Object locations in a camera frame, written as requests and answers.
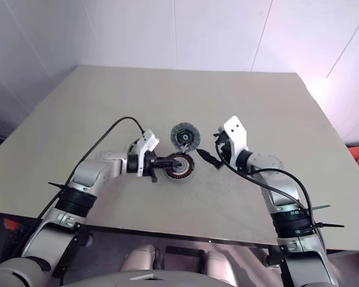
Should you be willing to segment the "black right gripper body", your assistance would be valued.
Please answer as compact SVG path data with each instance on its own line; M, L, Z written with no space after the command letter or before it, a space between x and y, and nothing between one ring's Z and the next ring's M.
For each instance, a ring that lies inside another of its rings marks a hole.
M232 149L230 138L226 132L220 132L221 138L217 141L215 140L215 149L221 161L221 168L225 165L228 169L232 170L230 165L230 159L232 156Z

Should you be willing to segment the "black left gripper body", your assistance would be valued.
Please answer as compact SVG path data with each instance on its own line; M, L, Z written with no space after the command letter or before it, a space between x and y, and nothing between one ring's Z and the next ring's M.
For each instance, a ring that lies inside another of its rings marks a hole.
M157 176L154 169L156 164L157 156L154 151L146 151L144 154L144 166L143 166L143 176L150 177L152 183L157 182Z

